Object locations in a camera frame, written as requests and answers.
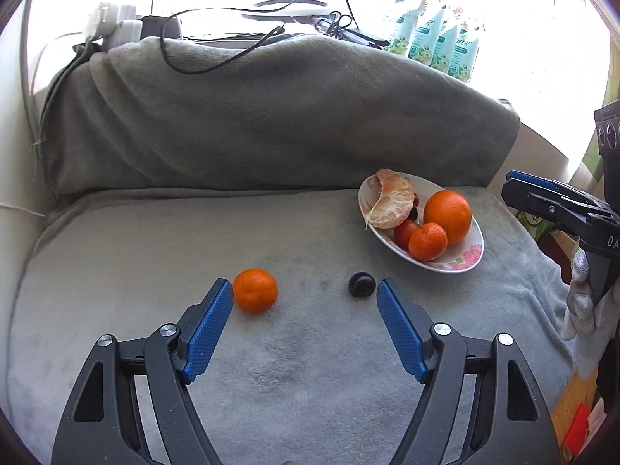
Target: oval plate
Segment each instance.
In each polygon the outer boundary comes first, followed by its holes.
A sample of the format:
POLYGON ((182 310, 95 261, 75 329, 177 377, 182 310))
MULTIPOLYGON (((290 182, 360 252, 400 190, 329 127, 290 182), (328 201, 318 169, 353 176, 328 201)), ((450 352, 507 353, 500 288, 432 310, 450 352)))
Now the oval plate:
MULTIPOLYGON (((424 218, 424 206, 430 196, 443 189, 432 181, 416 177, 415 175, 401 173, 401 176, 407 178, 411 182, 411 185, 413 185, 413 190, 420 198, 420 205, 418 205, 418 218, 421 220, 424 218)), ((376 203, 379 199, 380 193, 381 184, 379 183, 379 178, 377 178, 376 175, 372 175, 364 180, 364 183, 362 183, 358 193, 358 203, 360 205, 362 215, 367 214, 373 208, 374 203, 376 203)), ((456 245, 449 246, 441 257, 438 257, 431 262, 420 262, 419 260, 414 259, 407 251, 396 246, 396 243, 394 243, 393 229, 377 229, 370 224, 368 227, 370 227, 370 230, 373 231, 374 235, 394 253, 397 253, 402 258, 410 261, 412 264, 424 267, 429 271, 435 271, 436 273, 457 274, 470 271, 478 265, 478 262, 482 259, 482 254, 484 252, 484 239, 482 238, 482 231, 473 216, 471 219, 471 228, 465 239, 456 245)))

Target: pink flower pattern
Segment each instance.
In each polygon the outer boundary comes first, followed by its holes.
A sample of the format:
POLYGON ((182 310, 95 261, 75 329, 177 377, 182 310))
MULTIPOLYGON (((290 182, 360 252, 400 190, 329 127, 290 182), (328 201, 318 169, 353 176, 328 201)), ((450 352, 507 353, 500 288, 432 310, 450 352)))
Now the pink flower pattern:
POLYGON ((454 262, 450 262, 448 266, 450 269, 459 271, 461 269, 467 269, 472 267, 480 257, 482 256, 482 245, 471 245, 469 250, 466 250, 459 258, 454 262))

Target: tomato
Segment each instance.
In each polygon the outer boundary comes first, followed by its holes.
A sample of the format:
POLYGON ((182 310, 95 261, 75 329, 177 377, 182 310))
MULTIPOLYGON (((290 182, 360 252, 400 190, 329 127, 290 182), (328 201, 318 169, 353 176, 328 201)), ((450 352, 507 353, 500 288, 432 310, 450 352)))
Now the tomato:
POLYGON ((407 251, 409 248, 409 238, 413 231, 418 229, 418 224, 411 220, 405 220, 401 225, 394 228, 394 242, 396 245, 407 251))

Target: gloved hand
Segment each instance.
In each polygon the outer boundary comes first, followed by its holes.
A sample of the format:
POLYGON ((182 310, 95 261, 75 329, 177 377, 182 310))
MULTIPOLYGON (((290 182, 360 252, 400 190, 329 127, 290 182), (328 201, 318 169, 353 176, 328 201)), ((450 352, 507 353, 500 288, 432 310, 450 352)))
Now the gloved hand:
POLYGON ((575 365, 579 375, 586 379, 594 371, 607 343, 616 332, 620 318, 620 279, 595 306, 588 280, 590 265, 581 248, 573 253, 571 267, 573 274, 566 297, 562 339, 569 341, 577 336, 575 365))

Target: white bowl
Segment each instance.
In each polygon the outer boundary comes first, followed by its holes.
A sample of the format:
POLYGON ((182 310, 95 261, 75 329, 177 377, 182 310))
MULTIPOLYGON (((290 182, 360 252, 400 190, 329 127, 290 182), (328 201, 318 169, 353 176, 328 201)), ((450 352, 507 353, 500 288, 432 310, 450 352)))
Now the white bowl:
MULTIPOLYGON (((419 219, 422 221, 424 218, 424 206, 429 200, 430 196, 435 194, 439 190, 443 190, 439 185, 424 180, 424 178, 416 177, 415 175, 409 175, 407 173, 401 173, 401 176, 407 178, 413 190, 420 198, 420 205, 418 205, 419 219)), ((379 178, 376 175, 372 175, 364 180, 358 193, 358 203, 360 205, 360 211, 362 215, 367 214, 374 206, 374 203, 379 199, 381 193, 381 184, 379 178)), ((441 257, 431 260, 430 262, 421 262, 414 259, 408 251, 399 248, 394 242, 394 230, 393 229, 377 229, 369 225, 370 230, 374 235, 387 246, 394 253, 397 253, 402 258, 410 261, 420 267, 424 267, 429 271, 435 271, 436 273, 465 273, 472 270, 478 265, 478 262, 482 260, 482 254, 484 252, 484 239, 482 238, 482 231, 478 222, 472 216, 471 228, 465 236, 465 239, 456 245, 448 246, 448 249, 442 254, 441 257)))

